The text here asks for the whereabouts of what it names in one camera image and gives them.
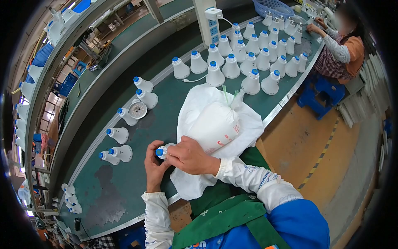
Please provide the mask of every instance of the blue bulb cap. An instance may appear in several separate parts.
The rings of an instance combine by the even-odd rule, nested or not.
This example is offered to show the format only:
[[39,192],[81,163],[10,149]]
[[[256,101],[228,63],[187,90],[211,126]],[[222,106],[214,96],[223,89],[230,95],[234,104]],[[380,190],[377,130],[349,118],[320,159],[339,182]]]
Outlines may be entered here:
[[164,152],[163,149],[157,149],[156,150],[156,155],[157,156],[161,156],[161,155],[163,155],[163,152]]

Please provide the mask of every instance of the worker's hand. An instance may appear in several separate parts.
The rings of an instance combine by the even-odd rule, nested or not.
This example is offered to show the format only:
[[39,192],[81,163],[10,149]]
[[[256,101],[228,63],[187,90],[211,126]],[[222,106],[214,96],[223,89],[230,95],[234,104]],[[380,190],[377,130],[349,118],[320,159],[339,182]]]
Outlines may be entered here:
[[82,244],[76,234],[68,233],[68,239],[73,245],[77,245],[78,247],[80,246],[80,244]]
[[315,32],[315,33],[321,35],[322,38],[324,38],[325,36],[327,36],[327,34],[325,33],[325,31],[323,31],[320,27],[316,26],[315,24],[308,24],[308,25],[307,25],[307,31],[308,31],[309,33]]
[[163,141],[155,140],[146,149],[146,158],[144,161],[146,171],[146,192],[154,193],[160,192],[160,183],[162,182],[164,172],[170,163],[168,161],[159,162],[155,158],[156,149],[163,144]]
[[188,174],[217,175],[221,160],[207,155],[199,143],[187,136],[181,137],[176,146],[167,148],[166,159]]
[[317,23],[319,23],[319,25],[321,25],[324,29],[327,29],[327,28],[328,28],[328,27],[326,26],[326,24],[325,24],[325,22],[324,22],[324,19],[323,19],[322,17],[319,17],[319,16],[315,17],[315,21],[316,21]]

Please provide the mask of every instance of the orange shirt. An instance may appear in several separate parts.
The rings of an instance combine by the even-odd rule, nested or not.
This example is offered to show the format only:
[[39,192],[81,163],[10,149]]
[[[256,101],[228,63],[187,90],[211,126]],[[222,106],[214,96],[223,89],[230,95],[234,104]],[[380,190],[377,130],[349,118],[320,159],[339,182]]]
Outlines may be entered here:
[[[343,45],[347,46],[351,58],[350,62],[345,64],[345,68],[352,77],[355,77],[365,57],[362,39],[360,37],[351,36]],[[338,81],[340,84],[347,84],[349,80],[338,79]]]

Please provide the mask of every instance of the green apron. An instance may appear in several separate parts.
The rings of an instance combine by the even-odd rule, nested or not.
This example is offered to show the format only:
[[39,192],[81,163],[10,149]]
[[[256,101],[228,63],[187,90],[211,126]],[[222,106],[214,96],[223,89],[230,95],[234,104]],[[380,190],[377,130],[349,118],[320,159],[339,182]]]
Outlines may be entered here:
[[[247,148],[240,158],[248,165],[269,169],[256,147]],[[241,188],[217,181],[214,186],[207,187],[200,198],[190,203],[192,215],[196,218],[174,235],[172,249],[194,245],[243,224],[261,248],[277,245],[280,249],[290,249],[265,218],[264,204]]]

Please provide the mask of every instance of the concrete floor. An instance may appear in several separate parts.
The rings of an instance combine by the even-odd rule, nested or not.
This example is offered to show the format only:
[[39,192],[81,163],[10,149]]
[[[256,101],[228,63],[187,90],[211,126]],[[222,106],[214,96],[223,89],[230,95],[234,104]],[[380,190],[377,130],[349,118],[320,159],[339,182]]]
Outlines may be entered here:
[[[300,192],[329,223],[331,247],[344,248],[361,223],[365,196],[372,193],[380,119],[374,116],[350,129],[337,110],[318,121],[296,99],[267,126],[257,147],[284,180],[295,188],[305,183]],[[176,231],[191,221],[189,202],[180,200],[169,210]]]

